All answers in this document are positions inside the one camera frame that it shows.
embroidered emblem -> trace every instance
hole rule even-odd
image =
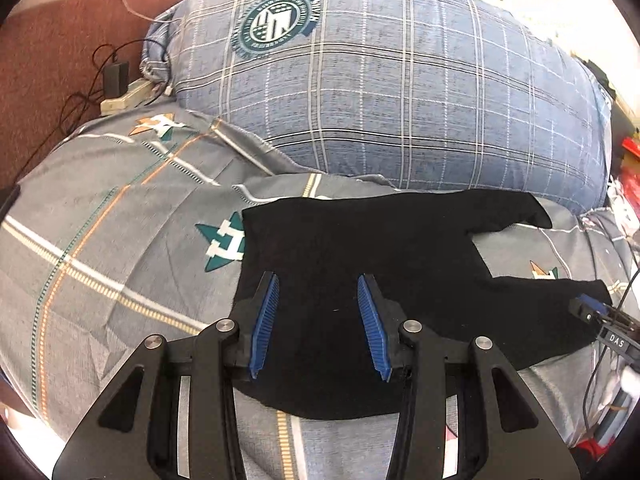
[[[186,126],[184,123],[174,123],[173,114],[162,114],[153,117],[137,120],[139,126],[136,126],[129,136],[155,130],[160,140],[171,140],[174,128],[182,128]]]
[[[320,0],[262,0],[246,13],[233,34],[239,56],[266,54],[299,33],[308,36],[320,18]]]
[[[242,260],[244,256],[244,228],[238,212],[233,213],[229,220],[223,221],[220,227],[196,224],[196,228],[209,242],[209,249],[207,249],[209,260],[204,269],[205,272]]]
[[[549,272],[544,271],[541,267],[537,266],[534,262],[529,261],[531,264],[531,273],[536,280],[557,280],[558,268],[554,267]]]

shirt sleeve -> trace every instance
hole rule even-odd
[[[464,201],[460,219],[468,234],[502,231],[515,223],[551,229],[551,218],[532,194],[519,191],[470,189],[456,193]]]

pillow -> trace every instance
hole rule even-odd
[[[162,19],[149,35],[178,102],[304,166],[525,190],[576,214],[604,202],[610,98],[481,0],[184,0]],[[167,77],[163,53],[146,45],[145,76]]]

red object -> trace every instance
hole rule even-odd
[[[611,446],[611,444],[613,444],[613,441],[615,439],[611,439],[611,441],[605,446],[602,447],[600,446],[600,444],[598,444],[593,438],[590,438],[588,440],[583,440],[580,444],[577,444],[575,447],[580,447],[582,449],[585,449],[589,452],[589,454],[593,457],[594,460],[600,460],[603,455],[609,450],[609,447]]]
[[[640,174],[622,166],[618,179],[622,184],[625,198],[631,204],[636,216],[640,218]]]
[[[637,140],[633,140],[631,137],[625,137],[622,141],[622,147],[637,158],[640,158],[640,145],[638,145]]]

black shirt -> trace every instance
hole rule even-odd
[[[280,278],[280,303],[263,370],[236,387],[297,416],[399,410],[401,384],[383,383],[371,362],[356,301],[361,274],[373,274],[386,298],[441,336],[488,336],[516,369],[594,340],[568,313],[571,298],[586,293],[610,303],[600,281],[491,277],[472,234],[514,222],[552,227],[527,193],[291,198],[242,216],[246,245],[236,300],[251,297],[262,273],[272,270]]]

